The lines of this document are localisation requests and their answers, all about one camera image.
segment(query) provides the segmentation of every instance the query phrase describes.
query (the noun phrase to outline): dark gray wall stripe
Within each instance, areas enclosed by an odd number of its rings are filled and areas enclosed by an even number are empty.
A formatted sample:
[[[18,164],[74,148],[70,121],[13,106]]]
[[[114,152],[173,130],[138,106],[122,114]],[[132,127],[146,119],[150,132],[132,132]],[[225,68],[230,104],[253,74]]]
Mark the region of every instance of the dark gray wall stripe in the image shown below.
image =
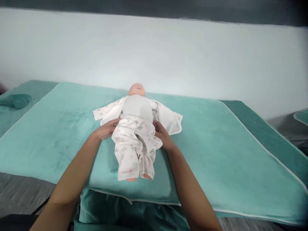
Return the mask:
[[[0,0],[2,7],[308,26],[306,0]]]

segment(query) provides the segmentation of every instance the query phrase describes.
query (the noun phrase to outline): white wall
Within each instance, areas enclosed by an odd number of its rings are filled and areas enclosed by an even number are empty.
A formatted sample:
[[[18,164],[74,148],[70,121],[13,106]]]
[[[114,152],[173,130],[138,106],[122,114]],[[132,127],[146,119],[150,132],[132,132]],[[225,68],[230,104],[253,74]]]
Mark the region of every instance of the white wall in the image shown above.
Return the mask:
[[[241,100],[265,119],[308,107],[308,29],[0,9],[0,80]]]

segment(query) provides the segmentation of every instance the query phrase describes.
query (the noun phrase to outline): jacket sleeve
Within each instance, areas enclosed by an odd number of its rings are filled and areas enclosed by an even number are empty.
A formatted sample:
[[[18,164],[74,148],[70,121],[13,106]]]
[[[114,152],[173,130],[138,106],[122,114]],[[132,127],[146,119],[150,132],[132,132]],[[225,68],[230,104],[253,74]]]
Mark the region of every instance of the jacket sleeve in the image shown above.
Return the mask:
[[[104,125],[110,120],[119,118],[126,98],[127,97],[125,96],[115,102],[108,104],[107,106],[95,109],[93,111],[94,119],[96,121],[102,119],[100,125]]]
[[[165,105],[156,100],[152,100],[155,104],[151,104],[153,110],[153,119],[159,121],[167,130],[169,135],[178,134],[182,131],[183,116],[172,111]]]

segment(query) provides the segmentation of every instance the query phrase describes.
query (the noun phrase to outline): teal bed cover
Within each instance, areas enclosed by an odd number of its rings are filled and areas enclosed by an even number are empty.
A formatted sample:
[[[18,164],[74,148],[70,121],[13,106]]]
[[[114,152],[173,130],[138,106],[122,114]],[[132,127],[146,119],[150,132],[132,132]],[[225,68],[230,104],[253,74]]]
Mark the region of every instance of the teal bed cover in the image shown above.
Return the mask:
[[[57,183],[90,133],[92,111],[126,90],[29,81],[0,96],[0,172]],[[147,93],[183,115],[179,146],[218,216],[302,225],[307,157],[240,101]],[[117,181],[111,138],[102,141],[87,187],[134,201],[180,205],[166,153],[153,181]]]
[[[308,109],[298,111],[293,115],[294,119],[308,126]]]

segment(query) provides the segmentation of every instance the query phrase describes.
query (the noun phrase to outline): doll foot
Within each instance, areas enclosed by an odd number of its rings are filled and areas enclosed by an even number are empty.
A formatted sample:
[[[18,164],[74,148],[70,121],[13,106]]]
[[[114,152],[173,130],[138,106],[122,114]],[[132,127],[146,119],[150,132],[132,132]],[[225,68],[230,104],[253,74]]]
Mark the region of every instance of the doll foot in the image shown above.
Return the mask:
[[[151,180],[151,177],[149,177],[149,176],[146,175],[146,174],[143,174],[142,176],[143,176],[144,178],[148,179],[148,180]]]
[[[137,178],[128,178],[128,179],[126,179],[126,181],[128,181],[128,182],[133,182],[133,181],[136,181],[137,180]]]

